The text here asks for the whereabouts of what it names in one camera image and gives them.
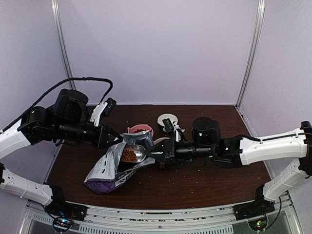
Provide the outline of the metal food scoop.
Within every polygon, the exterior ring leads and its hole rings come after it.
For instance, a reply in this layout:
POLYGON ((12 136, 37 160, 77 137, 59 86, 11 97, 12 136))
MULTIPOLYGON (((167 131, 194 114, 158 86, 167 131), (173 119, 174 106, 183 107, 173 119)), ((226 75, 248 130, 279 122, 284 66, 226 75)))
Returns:
POLYGON ((126 145, 122 151, 122 163, 155 163, 156 160, 148 157, 145 148, 141 145, 126 145))

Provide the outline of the purple pet food bag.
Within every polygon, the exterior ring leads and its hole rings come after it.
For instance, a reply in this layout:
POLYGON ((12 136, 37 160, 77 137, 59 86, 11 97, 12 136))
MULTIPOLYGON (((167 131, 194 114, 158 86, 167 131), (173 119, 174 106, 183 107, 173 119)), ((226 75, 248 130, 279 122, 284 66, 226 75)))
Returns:
POLYGON ((127 146, 135 145, 150 148, 154 145, 150 130, 134 134, 122 134, 122 142, 108 148, 96 162, 84 180, 84 185, 95 194, 107 194, 123 185, 138 169, 155 163, 147 157, 138 162, 122 162, 122 153, 127 146))

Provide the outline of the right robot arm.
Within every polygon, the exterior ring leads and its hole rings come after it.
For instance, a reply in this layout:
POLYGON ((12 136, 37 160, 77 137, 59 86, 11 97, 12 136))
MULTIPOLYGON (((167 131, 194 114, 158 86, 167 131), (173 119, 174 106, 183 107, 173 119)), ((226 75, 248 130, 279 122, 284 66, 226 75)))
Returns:
POLYGON ((256 190, 250 211, 260 215, 268 208, 269 202, 275 202, 301 179, 311 177, 312 125, 309 121, 303 121, 299 128, 282 134, 259 138, 238 135, 226 139, 220 138, 218 125, 207 125, 203 132, 195 133, 192 141, 165 139, 148 148, 145 154, 163 163, 210 158, 214 165, 225 169, 271 159, 292 158, 277 177, 256 190))

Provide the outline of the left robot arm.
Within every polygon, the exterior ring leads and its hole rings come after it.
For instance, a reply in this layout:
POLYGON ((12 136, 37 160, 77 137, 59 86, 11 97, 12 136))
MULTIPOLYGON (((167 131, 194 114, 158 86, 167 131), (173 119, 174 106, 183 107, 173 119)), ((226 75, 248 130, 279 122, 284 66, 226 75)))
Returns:
MULTIPOLYGON (((76 90, 62 89, 55 104, 48 108, 35 106, 27 110, 18 121, 0 135, 0 157, 42 141, 71 141, 90 144, 96 149, 107 149, 121 143, 123 138, 100 120, 107 117, 116 105, 109 98, 95 107, 92 113, 87 109, 88 97, 76 90)), ((50 205, 59 216, 70 212, 62 188, 38 184, 18 176, 0 166, 0 188, 43 206, 50 205)))

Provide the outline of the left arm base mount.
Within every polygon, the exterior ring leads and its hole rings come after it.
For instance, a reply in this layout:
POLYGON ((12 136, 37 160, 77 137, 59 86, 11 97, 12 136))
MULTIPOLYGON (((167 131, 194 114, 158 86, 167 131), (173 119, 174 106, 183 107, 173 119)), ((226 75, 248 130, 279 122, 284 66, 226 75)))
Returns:
POLYGON ((74 221, 84 221, 87 207, 65 201, 62 188, 49 186, 52 191, 51 203, 43 206, 44 211, 53 219, 52 227, 58 233, 67 232, 74 221))

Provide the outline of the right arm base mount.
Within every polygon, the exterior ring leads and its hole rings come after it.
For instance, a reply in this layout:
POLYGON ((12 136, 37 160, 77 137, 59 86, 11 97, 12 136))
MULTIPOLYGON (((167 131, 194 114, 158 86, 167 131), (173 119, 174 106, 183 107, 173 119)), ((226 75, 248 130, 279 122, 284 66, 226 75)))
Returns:
POLYGON ((256 189, 255 200, 233 206, 236 221, 264 216, 259 220, 253 220, 249 224, 253 231, 264 231, 269 224, 267 214, 275 211, 274 202, 267 201, 263 195, 264 185, 256 189))

